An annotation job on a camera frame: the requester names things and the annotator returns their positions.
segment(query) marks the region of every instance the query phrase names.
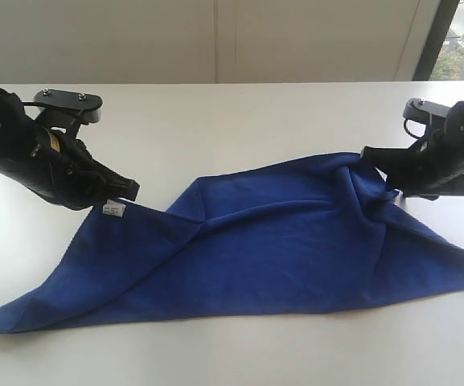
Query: white wall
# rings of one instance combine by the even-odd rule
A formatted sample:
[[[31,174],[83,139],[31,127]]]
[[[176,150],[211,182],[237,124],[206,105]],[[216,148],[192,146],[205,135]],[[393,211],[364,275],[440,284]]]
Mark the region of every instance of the white wall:
[[[0,0],[0,83],[410,80],[440,0]]]

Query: white tabletop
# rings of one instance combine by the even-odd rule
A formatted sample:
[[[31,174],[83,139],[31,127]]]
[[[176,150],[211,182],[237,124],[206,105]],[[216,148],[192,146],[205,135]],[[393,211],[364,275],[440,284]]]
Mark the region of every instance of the white tabletop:
[[[6,88],[29,100],[43,86]],[[200,175],[408,146],[407,99],[464,100],[464,82],[51,87],[103,97],[102,121],[80,137],[96,159],[142,185],[140,204],[157,209]],[[408,199],[406,208],[464,247],[464,199]],[[47,277],[86,214],[44,203],[0,175],[0,305]],[[464,292],[328,315],[1,335],[5,384],[464,385]]]

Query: white care label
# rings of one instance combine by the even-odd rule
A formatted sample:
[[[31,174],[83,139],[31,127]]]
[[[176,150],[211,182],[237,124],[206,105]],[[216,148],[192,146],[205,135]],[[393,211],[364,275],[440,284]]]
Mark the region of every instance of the white care label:
[[[123,203],[116,203],[109,199],[105,205],[103,205],[103,214],[111,215],[116,217],[122,217],[125,214],[126,205]]]

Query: blue microfiber cloth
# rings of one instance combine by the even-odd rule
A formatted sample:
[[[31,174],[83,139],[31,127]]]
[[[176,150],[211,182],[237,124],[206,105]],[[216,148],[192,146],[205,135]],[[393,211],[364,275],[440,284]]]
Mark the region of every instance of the blue microfiber cloth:
[[[95,207],[51,276],[0,308],[0,334],[320,314],[464,290],[464,250],[395,195],[341,153],[202,177],[166,212]]]

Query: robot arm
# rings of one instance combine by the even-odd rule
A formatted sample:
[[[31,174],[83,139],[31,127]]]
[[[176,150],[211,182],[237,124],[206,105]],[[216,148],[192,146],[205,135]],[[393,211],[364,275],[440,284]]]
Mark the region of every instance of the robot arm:
[[[139,185],[94,160],[76,139],[81,125],[99,121],[102,104],[95,95],[58,90],[23,103],[0,88],[0,173],[72,210],[118,197],[135,200]],[[26,105],[42,110],[36,119],[26,115]]]
[[[437,199],[464,196],[464,101],[452,108],[420,99],[407,102],[407,121],[426,126],[408,149],[364,147],[362,159],[387,175],[386,183],[404,196]]]

